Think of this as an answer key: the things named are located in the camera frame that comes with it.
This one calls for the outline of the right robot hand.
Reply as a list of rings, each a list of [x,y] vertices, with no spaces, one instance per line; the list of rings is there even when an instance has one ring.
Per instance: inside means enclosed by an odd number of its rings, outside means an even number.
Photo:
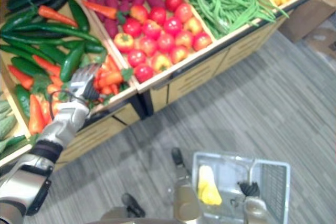
[[[260,188],[257,182],[238,182],[238,185],[246,197],[260,197]]]

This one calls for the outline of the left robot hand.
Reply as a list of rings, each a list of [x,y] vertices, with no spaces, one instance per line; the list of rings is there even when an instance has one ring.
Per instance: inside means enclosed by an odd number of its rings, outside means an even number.
[[[93,63],[77,69],[70,79],[69,92],[76,98],[97,100],[99,93],[93,83],[100,67],[100,63]]]

